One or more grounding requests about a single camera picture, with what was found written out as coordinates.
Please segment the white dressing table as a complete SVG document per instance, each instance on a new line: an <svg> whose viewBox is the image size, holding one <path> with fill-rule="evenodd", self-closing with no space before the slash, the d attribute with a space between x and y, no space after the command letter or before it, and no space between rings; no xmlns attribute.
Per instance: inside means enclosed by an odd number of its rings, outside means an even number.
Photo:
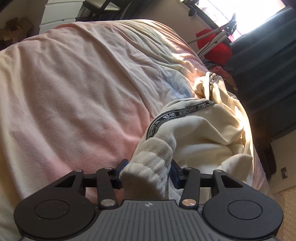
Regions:
<svg viewBox="0 0 296 241"><path fill-rule="evenodd" d="M63 22L74 22L82 4L83 1L47 1L39 25L39 33L42 34Z"/></svg>

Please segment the pile of assorted clothes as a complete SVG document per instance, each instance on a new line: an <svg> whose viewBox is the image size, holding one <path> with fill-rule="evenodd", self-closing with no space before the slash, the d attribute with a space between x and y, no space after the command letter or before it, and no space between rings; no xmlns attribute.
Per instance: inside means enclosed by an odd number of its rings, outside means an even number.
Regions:
<svg viewBox="0 0 296 241"><path fill-rule="evenodd" d="M230 75L229 72L224 70L221 65L218 65L216 63L212 63L209 61L203 61L203 63L210 72L213 72L223 78L228 91L230 91L232 93L238 92L238 88L236 86L236 83L235 83L233 77Z"/></svg>

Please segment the teal curtain right of window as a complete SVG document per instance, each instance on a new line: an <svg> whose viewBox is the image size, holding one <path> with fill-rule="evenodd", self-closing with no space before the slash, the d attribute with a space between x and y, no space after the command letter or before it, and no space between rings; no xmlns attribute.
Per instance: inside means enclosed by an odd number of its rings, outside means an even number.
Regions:
<svg viewBox="0 0 296 241"><path fill-rule="evenodd" d="M226 69L252 114L267 114L270 137L295 130L295 9L287 6L231 44Z"/></svg>

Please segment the red bag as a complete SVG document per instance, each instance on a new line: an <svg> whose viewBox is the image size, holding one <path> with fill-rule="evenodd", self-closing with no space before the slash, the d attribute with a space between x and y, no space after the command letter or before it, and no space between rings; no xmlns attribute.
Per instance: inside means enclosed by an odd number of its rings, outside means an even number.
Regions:
<svg viewBox="0 0 296 241"><path fill-rule="evenodd" d="M205 35L202 39L197 40L198 56L218 65L225 65L232 57L231 47L227 40L228 33L222 30L207 35L210 32L212 29L204 29L196 33L197 38Z"/></svg>

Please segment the pastel pink bed sheet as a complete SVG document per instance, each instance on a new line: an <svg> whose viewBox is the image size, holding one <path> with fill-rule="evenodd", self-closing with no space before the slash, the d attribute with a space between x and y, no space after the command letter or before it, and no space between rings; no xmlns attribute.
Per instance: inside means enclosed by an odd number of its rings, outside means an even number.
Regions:
<svg viewBox="0 0 296 241"><path fill-rule="evenodd" d="M170 102L210 72L151 20L60 25L1 51L1 240L19 240L16 205L75 169L131 160ZM253 182L269 186L253 146Z"/></svg>

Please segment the dark framed window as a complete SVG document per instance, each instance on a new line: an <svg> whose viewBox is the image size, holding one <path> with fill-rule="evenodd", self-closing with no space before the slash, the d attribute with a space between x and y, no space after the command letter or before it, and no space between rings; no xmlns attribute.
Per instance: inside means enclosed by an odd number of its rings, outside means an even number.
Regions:
<svg viewBox="0 0 296 241"><path fill-rule="evenodd" d="M228 23L234 16L236 30L231 42L258 28L288 6L286 1L270 0L200 0L181 1L189 9L189 16L199 16L210 28Z"/></svg>

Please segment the cream zip-up jacket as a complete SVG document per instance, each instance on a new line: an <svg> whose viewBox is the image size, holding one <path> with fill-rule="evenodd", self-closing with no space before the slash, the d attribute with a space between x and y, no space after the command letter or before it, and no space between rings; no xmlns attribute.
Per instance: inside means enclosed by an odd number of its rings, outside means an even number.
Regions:
<svg viewBox="0 0 296 241"><path fill-rule="evenodd" d="M242 104L212 72L195 80L194 91L194 98L168 103L149 125L119 175L125 199L179 201L182 191L169 179L172 161L252 184L253 141Z"/></svg>

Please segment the wall switch plate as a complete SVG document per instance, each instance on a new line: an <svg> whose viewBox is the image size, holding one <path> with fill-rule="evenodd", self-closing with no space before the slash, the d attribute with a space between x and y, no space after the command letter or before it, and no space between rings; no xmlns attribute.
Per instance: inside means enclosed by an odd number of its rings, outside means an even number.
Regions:
<svg viewBox="0 0 296 241"><path fill-rule="evenodd" d="M281 177L282 177L283 180L288 178L287 168L286 167L281 168L280 171L281 171Z"/></svg>

